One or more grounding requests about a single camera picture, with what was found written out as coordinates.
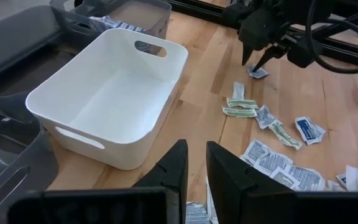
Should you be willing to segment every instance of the wooden table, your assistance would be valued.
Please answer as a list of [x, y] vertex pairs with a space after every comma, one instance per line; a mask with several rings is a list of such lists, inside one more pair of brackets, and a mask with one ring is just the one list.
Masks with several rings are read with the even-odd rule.
[[[67, 151], [52, 140], [60, 167], [49, 190], [130, 187], [178, 139], [187, 139], [189, 146], [189, 201], [205, 202], [206, 141], [216, 141], [240, 155], [252, 139], [259, 139], [329, 180], [336, 180], [346, 165], [358, 167], [358, 75], [331, 73], [316, 64], [300, 69], [283, 58], [266, 64], [271, 75], [255, 80], [241, 66], [242, 45], [235, 30], [176, 12], [172, 12], [167, 39], [184, 45], [189, 56], [175, 102], [145, 164], [132, 171], [118, 170]], [[248, 65], [261, 55], [255, 52]], [[246, 98], [267, 105], [290, 136], [301, 139], [294, 120], [309, 116], [327, 130], [324, 141], [296, 151], [270, 130], [259, 129], [255, 119], [225, 116], [221, 106], [232, 95], [233, 82], [244, 83]]]

